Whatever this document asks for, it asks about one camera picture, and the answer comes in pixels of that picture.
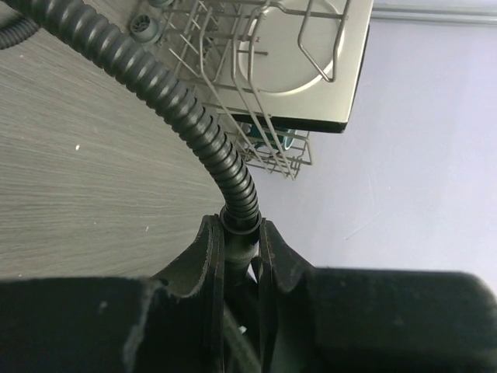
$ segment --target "wooden floor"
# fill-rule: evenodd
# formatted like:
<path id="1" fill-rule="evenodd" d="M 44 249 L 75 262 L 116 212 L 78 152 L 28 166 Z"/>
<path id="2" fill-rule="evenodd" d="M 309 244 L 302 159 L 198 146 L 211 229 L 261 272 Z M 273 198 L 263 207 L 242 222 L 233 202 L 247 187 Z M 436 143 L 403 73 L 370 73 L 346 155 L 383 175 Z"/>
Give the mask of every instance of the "wooden floor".
<path id="1" fill-rule="evenodd" d="M 121 27 L 136 4 L 95 3 Z M 83 57 L 44 31 L 0 52 L 0 276 L 153 274 L 221 206 L 169 126 Z"/>

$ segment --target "black cable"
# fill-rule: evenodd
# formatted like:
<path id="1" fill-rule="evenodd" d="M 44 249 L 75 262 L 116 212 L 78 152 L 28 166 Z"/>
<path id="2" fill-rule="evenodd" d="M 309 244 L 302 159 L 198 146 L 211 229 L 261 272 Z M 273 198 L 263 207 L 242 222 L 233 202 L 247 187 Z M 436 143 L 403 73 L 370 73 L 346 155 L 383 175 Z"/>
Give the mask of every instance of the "black cable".
<path id="1" fill-rule="evenodd" d="M 261 366 L 253 346 L 238 329 L 239 325 L 231 314 L 228 305 L 223 307 L 223 333 L 231 351 L 231 356 L 238 362 L 242 373 L 259 373 Z"/>
<path id="2" fill-rule="evenodd" d="M 21 44 L 29 39 L 39 29 L 39 26 L 30 19 L 18 15 L 0 26 L 0 51 Z"/>
<path id="3" fill-rule="evenodd" d="M 242 157 L 202 104 L 152 54 L 81 0 L 5 2 L 103 68 L 172 126 L 221 189 L 230 228 L 257 226 L 257 193 Z"/>

